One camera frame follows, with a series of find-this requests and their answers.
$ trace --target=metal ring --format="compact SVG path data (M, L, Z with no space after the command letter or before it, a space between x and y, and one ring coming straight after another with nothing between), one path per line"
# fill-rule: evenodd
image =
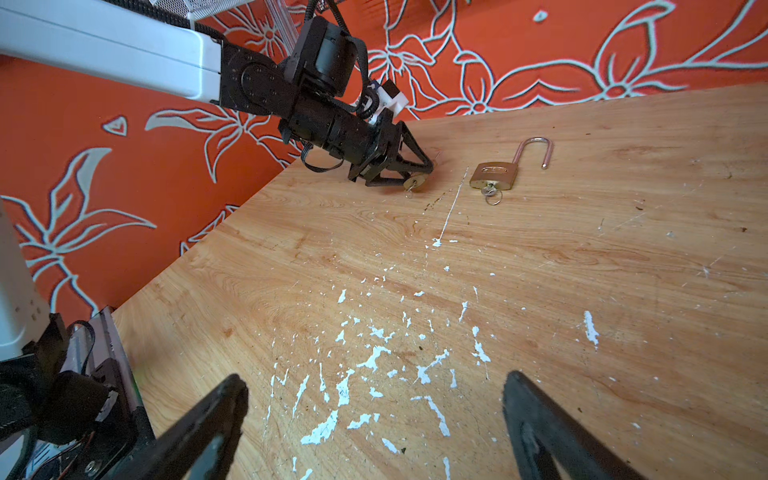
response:
M502 202L502 198L504 198L504 194L502 193L502 191L498 190L498 189L496 189L494 187L491 187L488 190L483 188L481 191L482 191L483 196L485 197L485 202L488 205L499 205ZM490 201L488 201L489 198L495 197L496 194L498 194L498 200L497 201L495 201L494 203L491 203Z

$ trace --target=open padlock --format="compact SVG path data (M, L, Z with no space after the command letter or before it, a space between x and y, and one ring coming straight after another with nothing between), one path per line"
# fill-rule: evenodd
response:
M480 188L482 194L485 196L485 202L489 205L498 205L503 198L502 190L511 189L512 184L515 182L515 178L518 176L518 162L520 161L520 156L523 153L525 145L537 141L545 142L547 144L547 153L544 155L544 162L541 164L541 169L546 169L549 166L549 160L552 157L554 143L548 138L533 137L520 144L512 162L487 162L478 165L477 169L475 169L475 173L472 175L472 179L469 181L469 186L472 188ZM497 195L498 200L491 203L490 199Z

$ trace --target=painted wall mural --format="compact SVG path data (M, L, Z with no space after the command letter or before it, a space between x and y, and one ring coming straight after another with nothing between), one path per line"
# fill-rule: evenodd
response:
M288 1L297 28L301 3ZM409 120L768 80L768 0L346 0ZM259 0L204 20L282 60ZM0 194L70 323L130 295L299 156L277 119L0 57ZM353 75L344 100L360 88Z

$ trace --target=screw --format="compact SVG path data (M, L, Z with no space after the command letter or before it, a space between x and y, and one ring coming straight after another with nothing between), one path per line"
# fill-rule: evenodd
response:
M101 468L101 462L97 462L95 460L91 460L86 466L85 466L85 474L89 477L95 476L99 469Z

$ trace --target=wooden table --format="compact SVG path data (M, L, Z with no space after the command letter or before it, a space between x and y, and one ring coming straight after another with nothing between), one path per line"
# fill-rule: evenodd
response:
M515 478L520 369L649 478L765 478L768 86L411 129L413 198L297 162L115 313L157 434L237 372L231 478Z

